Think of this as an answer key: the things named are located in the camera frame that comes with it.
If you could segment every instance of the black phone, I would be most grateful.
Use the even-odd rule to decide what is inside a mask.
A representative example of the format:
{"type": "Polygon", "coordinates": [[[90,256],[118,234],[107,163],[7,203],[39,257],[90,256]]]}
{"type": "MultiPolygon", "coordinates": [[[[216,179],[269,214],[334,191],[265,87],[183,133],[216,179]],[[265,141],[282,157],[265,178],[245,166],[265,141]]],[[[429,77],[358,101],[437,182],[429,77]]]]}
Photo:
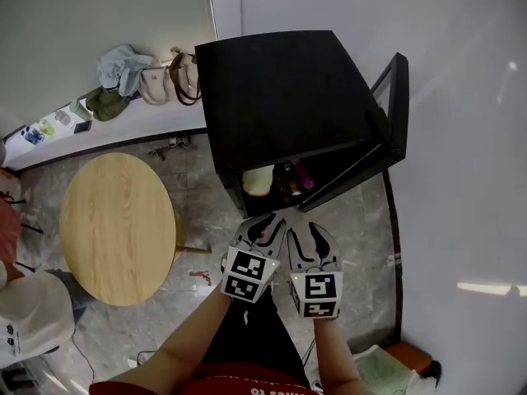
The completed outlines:
{"type": "Polygon", "coordinates": [[[91,128],[91,120],[89,122],[77,123],[73,134],[87,132],[91,128]]]}

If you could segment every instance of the gray wall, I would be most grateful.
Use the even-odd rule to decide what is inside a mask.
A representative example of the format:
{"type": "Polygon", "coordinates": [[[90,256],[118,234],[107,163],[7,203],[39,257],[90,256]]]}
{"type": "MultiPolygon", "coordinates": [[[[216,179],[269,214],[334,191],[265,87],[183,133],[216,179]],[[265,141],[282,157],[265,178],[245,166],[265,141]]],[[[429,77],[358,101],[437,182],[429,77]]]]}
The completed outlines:
{"type": "Polygon", "coordinates": [[[396,51],[408,57],[408,154],[390,171],[403,335],[443,364],[439,394],[517,394],[527,376],[527,0],[241,6],[246,35],[334,30],[370,84],[396,51]]]}
{"type": "Polygon", "coordinates": [[[215,39],[209,0],[0,0],[0,131],[32,123],[98,86],[118,44],[161,59],[215,39]]]}

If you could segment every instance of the tiled floor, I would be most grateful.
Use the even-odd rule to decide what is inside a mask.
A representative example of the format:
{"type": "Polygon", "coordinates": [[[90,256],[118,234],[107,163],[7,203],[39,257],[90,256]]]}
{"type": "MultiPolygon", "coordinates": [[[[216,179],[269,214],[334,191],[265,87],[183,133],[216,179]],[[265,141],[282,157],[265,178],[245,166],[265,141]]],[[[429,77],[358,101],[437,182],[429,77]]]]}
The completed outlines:
{"type": "MultiPolygon", "coordinates": [[[[155,350],[199,305],[211,287],[202,277],[189,273],[208,271],[215,286],[221,279],[220,257],[243,221],[214,172],[206,134],[192,136],[192,145],[187,151],[166,152],[164,161],[147,156],[151,149],[165,144],[165,141],[148,142],[73,157],[28,170],[21,177],[23,192],[29,200],[23,207],[24,213],[28,220],[37,221],[45,230],[43,236],[27,230],[22,233],[18,259],[32,267],[68,269],[58,239],[62,197],[81,166],[112,151],[126,152],[146,161],[161,176],[175,209],[186,221],[187,245],[212,250],[210,256],[181,255],[160,290],[143,304],[117,308],[95,302],[88,309],[73,337],[93,366],[95,381],[125,371],[127,359],[135,359],[139,351],[155,350]]],[[[321,224],[335,237],[341,246],[345,272],[338,320],[343,333],[357,349],[383,340],[394,326],[395,278],[382,178],[374,177],[306,214],[295,208],[279,214],[311,250],[314,245],[307,230],[308,221],[321,224]]],[[[273,298],[303,355],[313,338],[312,325],[309,320],[297,317],[287,291],[286,276],[285,268],[279,270],[273,298]]],[[[71,341],[53,354],[34,359],[30,367],[42,379],[42,393],[63,391],[46,374],[56,376],[70,393],[86,393],[91,382],[91,370],[71,341]]],[[[306,369],[308,375],[316,375],[316,355],[311,356],[306,369]]]]}

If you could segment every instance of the white shirt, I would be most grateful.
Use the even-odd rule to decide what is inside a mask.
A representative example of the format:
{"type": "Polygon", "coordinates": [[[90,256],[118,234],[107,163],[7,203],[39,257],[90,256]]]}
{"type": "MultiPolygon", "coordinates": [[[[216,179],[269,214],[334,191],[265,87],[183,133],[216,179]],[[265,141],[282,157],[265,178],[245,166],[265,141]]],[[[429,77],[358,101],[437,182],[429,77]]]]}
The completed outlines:
{"type": "Polygon", "coordinates": [[[40,269],[7,282],[0,262],[0,369],[44,354],[74,330],[68,290],[56,276],[40,269]]]}

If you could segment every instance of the red cloth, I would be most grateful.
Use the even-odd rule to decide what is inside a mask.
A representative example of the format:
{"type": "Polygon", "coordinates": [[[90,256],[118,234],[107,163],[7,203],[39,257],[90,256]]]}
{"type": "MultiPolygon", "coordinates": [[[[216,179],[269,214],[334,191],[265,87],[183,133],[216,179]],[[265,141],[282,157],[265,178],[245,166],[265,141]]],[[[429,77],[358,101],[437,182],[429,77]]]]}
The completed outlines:
{"type": "MultiPolygon", "coordinates": [[[[129,383],[100,382],[90,386],[90,395],[156,395],[129,383]]],[[[200,365],[181,395],[317,395],[295,379],[277,370],[253,363],[200,365]]]]}
{"type": "Polygon", "coordinates": [[[21,215],[0,199],[0,260],[16,262],[16,245],[21,232],[21,215]]]}

